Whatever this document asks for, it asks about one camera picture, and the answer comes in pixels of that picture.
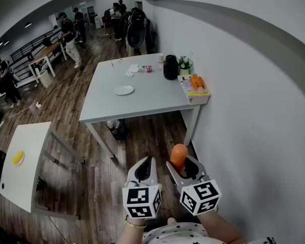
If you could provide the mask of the white plate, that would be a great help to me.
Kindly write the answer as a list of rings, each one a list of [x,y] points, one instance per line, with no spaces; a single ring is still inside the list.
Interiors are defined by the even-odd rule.
[[[118,96],[124,96],[124,95],[128,95],[131,94],[134,91],[134,88],[130,85],[122,85],[117,87],[114,90],[114,93]]]

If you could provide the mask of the wooden desk white legs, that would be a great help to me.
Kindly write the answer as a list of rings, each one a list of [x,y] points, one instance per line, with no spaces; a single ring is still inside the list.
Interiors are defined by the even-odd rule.
[[[64,58],[64,60],[66,61],[66,60],[67,60],[66,52],[65,52],[65,50],[64,50],[64,48],[63,48],[62,42],[57,42],[57,43],[55,43],[55,44],[53,44],[53,45],[50,45],[50,46],[48,46],[48,47],[42,49],[42,50],[39,52],[39,55],[36,56],[33,60],[31,60],[31,61],[28,63],[28,67],[29,67],[29,69],[30,69],[30,71],[31,71],[31,73],[32,73],[32,75],[33,75],[33,77],[34,77],[34,79],[35,79],[35,81],[36,81],[37,84],[39,84],[39,76],[40,76],[40,75],[35,73],[35,71],[34,71],[34,69],[33,69],[33,64],[36,64],[36,63],[38,63],[39,61],[41,61],[41,60],[43,60],[43,59],[46,60],[46,63],[47,63],[47,65],[48,65],[48,67],[49,67],[49,69],[50,69],[50,71],[51,71],[51,74],[53,75],[53,77],[56,77],[56,74],[55,74],[55,72],[54,72],[54,70],[53,70],[53,67],[52,67],[52,64],[51,64],[51,61],[50,61],[50,59],[49,59],[49,55],[50,55],[51,53],[53,53],[53,51],[54,51],[55,49],[57,49],[57,48],[60,48],[61,53],[62,53],[62,55],[63,55],[63,58]]]

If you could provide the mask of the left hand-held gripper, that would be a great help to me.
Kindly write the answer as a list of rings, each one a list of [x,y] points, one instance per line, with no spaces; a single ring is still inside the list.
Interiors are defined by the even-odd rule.
[[[145,157],[132,166],[122,189],[123,207],[131,219],[154,219],[162,202],[154,157]]]

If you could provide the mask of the person's left forearm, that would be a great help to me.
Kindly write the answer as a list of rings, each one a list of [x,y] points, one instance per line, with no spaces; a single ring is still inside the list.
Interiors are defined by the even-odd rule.
[[[145,219],[127,217],[115,244],[142,244],[144,229]]]

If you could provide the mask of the clear bottle red label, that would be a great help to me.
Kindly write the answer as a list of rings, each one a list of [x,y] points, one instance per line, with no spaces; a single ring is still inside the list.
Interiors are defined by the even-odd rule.
[[[141,72],[147,72],[147,73],[161,71],[162,69],[163,69],[163,67],[161,65],[147,65],[147,66],[140,67]]]

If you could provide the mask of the orange carrot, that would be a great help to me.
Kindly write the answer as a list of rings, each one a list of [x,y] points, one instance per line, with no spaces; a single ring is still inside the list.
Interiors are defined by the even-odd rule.
[[[181,172],[187,158],[188,150],[184,144],[176,144],[171,152],[170,163],[177,172]]]

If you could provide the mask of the white waste bin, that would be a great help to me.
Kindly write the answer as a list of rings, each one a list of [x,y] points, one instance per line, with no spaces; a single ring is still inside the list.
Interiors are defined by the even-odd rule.
[[[39,80],[45,88],[48,88],[52,84],[52,79],[47,70],[39,75]]]

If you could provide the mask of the person's right forearm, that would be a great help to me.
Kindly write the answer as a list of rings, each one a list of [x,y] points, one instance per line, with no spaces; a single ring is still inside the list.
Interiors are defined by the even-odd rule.
[[[218,239],[225,244],[245,244],[241,233],[214,210],[198,215],[198,219],[209,237]]]

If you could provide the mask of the grey table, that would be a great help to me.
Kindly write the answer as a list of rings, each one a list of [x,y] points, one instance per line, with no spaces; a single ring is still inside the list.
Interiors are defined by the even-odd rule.
[[[84,123],[101,148],[114,158],[114,151],[93,127],[95,123],[191,109],[192,116],[184,138],[189,145],[200,105],[191,105],[178,80],[167,80],[163,71],[135,72],[127,77],[130,65],[161,65],[156,54],[124,57],[120,64],[111,65],[110,60],[99,62],[89,85],[79,121]],[[134,88],[131,94],[118,96],[114,90],[122,85]]]

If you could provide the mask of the white table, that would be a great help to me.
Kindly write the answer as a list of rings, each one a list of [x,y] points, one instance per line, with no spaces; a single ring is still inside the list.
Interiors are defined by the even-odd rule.
[[[49,211],[36,205],[36,188],[43,157],[57,159],[46,150],[49,138],[59,142],[80,164],[84,158],[53,128],[52,122],[18,125],[3,165],[0,195],[31,213],[65,220],[79,220],[78,215]]]

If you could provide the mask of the black mesh waste bin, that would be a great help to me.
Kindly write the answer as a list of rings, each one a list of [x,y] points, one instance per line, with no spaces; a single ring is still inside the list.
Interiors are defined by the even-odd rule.
[[[106,127],[116,140],[124,140],[128,134],[125,119],[113,119],[105,122]]]

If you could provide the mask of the white star-print shirt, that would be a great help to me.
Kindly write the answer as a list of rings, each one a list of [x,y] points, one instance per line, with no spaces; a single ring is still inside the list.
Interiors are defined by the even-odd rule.
[[[210,237],[210,233],[203,224],[173,223],[144,233],[142,244],[226,244]]]

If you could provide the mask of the yellow-edged magazine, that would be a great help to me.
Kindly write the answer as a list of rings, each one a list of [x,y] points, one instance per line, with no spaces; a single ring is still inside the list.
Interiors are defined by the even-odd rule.
[[[183,75],[183,76],[178,75],[177,77],[185,94],[190,97],[210,96],[210,92],[207,89],[207,87],[206,89],[198,88],[197,91],[194,91],[190,83],[190,78],[192,76],[193,75]]]

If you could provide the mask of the potted plant white flowers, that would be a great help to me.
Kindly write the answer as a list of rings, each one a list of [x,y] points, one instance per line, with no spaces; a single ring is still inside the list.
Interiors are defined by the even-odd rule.
[[[179,58],[179,75],[189,75],[193,62],[187,56]]]

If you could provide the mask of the black railing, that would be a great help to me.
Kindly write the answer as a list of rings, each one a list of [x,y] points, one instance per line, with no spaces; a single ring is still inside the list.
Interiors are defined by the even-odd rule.
[[[10,66],[14,73],[21,79],[31,75],[28,63],[40,55],[41,50],[58,42],[60,28],[51,30],[23,45],[10,55]]]

